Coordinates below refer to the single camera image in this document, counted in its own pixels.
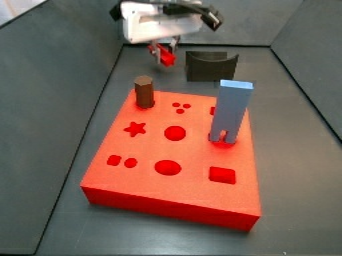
black object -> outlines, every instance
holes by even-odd
[[[233,80],[240,55],[228,58],[228,52],[186,52],[188,81]]]

gray table surface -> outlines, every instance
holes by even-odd
[[[250,233],[93,206],[79,187],[137,76],[153,76],[158,90],[217,95],[218,84],[186,82],[186,50],[240,53],[236,80],[256,83],[249,109],[264,216]],[[145,48],[125,47],[38,254],[342,254],[341,142],[272,50],[181,47],[178,56],[166,69]]]

hole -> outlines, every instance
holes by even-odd
[[[216,182],[236,184],[236,171],[221,167],[210,167],[209,179]]]
[[[169,140],[181,141],[188,136],[188,132],[181,126],[170,126],[165,131],[165,135]]]
[[[182,167],[176,161],[162,160],[156,164],[156,170],[162,175],[173,176],[181,172]]]
[[[138,124],[131,122],[130,127],[125,128],[123,130],[130,132],[131,137],[135,137],[138,133],[146,134],[145,125],[146,123]]]
[[[210,114],[214,116],[214,114],[216,114],[216,107],[210,108]]]
[[[185,109],[178,109],[178,110],[177,110],[177,113],[178,113],[178,114],[185,114]]]
[[[122,161],[122,157],[113,155],[109,157],[107,164],[113,166],[118,166],[121,164],[121,161]]]
[[[129,158],[126,161],[125,161],[125,166],[127,168],[134,168],[138,164],[138,161],[135,158]]]

red block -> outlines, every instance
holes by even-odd
[[[249,231],[261,217],[246,111],[234,145],[209,141],[217,99],[131,91],[82,181],[89,201]]]

circular hole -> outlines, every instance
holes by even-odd
[[[188,132],[181,126],[170,126],[165,131],[165,135],[169,140],[180,141],[185,139]]]
[[[185,114],[185,109],[178,109],[178,110],[177,110],[177,113],[178,113],[178,114]]]
[[[181,172],[182,167],[176,161],[162,160],[156,164],[156,170],[162,175],[173,176]]]
[[[113,165],[113,166],[118,166],[121,161],[122,161],[122,157],[117,156],[117,155],[113,155],[113,156],[109,157],[107,164]]]
[[[138,164],[138,161],[135,158],[129,158],[126,161],[125,161],[125,166],[127,168],[134,168]]]

